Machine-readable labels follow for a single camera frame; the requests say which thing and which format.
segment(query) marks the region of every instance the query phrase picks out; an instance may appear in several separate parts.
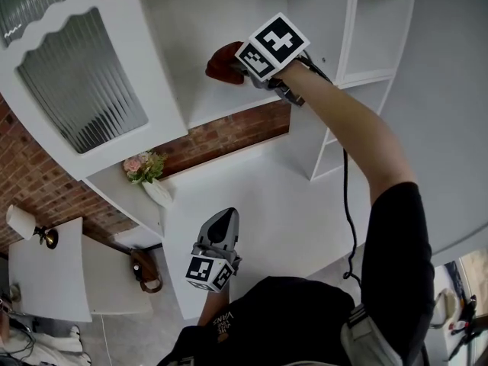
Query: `grey floor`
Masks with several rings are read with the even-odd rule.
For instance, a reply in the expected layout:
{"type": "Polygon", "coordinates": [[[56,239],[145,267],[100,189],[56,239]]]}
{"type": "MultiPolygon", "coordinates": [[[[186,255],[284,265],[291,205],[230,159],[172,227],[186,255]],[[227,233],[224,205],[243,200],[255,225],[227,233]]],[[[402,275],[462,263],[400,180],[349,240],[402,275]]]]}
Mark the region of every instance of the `grey floor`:
{"type": "MultiPolygon", "coordinates": [[[[153,313],[103,317],[112,366],[156,366],[172,350],[181,329],[194,323],[183,320],[181,316],[163,250],[156,249],[154,255],[165,285],[159,293],[150,296],[153,313]]],[[[359,247],[354,264],[355,273],[360,277],[362,256],[363,248],[359,247]]],[[[309,279],[340,287],[350,293],[358,304],[360,290],[356,281],[352,278],[342,279],[347,270],[348,261],[344,257],[311,275],[309,279]]],[[[40,331],[64,336],[71,325],[69,322],[41,319],[40,331]]],[[[101,317],[95,316],[92,323],[77,325],[81,330],[84,349],[90,354],[93,365],[110,365],[101,317]]]]}

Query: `sleeve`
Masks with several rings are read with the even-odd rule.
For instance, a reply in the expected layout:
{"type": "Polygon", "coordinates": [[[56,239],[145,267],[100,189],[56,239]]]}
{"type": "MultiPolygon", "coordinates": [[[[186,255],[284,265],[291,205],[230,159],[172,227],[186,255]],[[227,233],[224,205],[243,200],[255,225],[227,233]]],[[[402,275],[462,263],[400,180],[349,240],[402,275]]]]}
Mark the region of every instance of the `sleeve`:
{"type": "Polygon", "coordinates": [[[178,364],[178,361],[194,357],[201,351],[205,351],[206,348],[209,348],[209,342],[205,328],[203,326],[187,326],[180,332],[173,351],[160,361],[158,366],[178,364]]]}
{"type": "Polygon", "coordinates": [[[419,354],[434,310],[431,255],[418,186],[385,191],[371,208],[361,301],[405,364],[419,354]]]}

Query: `brick wall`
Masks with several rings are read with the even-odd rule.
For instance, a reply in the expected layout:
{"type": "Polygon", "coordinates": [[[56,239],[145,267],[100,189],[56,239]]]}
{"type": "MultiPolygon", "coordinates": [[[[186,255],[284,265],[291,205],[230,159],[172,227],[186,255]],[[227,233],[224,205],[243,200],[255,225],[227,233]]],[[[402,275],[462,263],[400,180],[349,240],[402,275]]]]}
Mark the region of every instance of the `brick wall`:
{"type": "Polygon", "coordinates": [[[155,148],[167,153],[162,177],[288,132],[291,106],[274,101],[220,118],[155,148]]]}
{"type": "Polygon", "coordinates": [[[136,226],[57,165],[0,98],[0,252],[5,254],[21,239],[5,222],[10,204],[34,214],[44,226],[84,217],[85,235],[105,243],[111,234],[136,226]]]}
{"type": "MultiPolygon", "coordinates": [[[[169,155],[163,177],[284,134],[289,124],[290,105],[276,101],[195,127],[156,148],[169,155]]],[[[57,165],[0,97],[0,252],[5,254],[21,238],[5,222],[10,204],[44,226],[83,217],[85,235],[109,245],[110,235],[136,226],[57,165]]]]}

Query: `red glove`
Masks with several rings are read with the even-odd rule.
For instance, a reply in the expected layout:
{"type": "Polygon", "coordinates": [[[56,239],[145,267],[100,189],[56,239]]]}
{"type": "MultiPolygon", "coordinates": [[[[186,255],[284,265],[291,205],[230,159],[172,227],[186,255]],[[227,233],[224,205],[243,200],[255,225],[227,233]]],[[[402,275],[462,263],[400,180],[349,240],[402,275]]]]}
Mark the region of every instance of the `red glove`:
{"type": "Polygon", "coordinates": [[[207,64],[205,74],[221,82],[244,83],[244,75],[231,67],[232,64],[239,62],[235,54],[242,44],[243,42],[232,42],[215,52],[207,64]]]}

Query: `flower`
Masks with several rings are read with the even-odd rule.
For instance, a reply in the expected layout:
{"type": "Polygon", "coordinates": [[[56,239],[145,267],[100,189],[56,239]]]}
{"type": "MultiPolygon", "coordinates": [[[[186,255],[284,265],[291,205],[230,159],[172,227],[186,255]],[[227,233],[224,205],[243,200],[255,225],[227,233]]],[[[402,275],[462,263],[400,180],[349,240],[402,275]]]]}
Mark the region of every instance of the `flower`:
{"type": "Polygon", "coordinates": [[[141,152],[137,156],[139,157],[139,160],[141,163],[145,163],[145,162],[147,162],[147,160],[149,160],[149,153],[148,152],[141,152]]]}
{"type": "Polygon", "coordinates": [[[137,157],[130,157],[124,161],[124,169],[127,172],[135,173],[139,171],[140,166],[141,162],[137,157]]]}
{"type": "Polygon", "coordinates": [[[124,161],[124,171],[131,183],[137,184],[143,181],[153,182],[154,178],[162,175],[165,160],[168,155],[159,155],[152,150],[141,152],[124,161]]]}

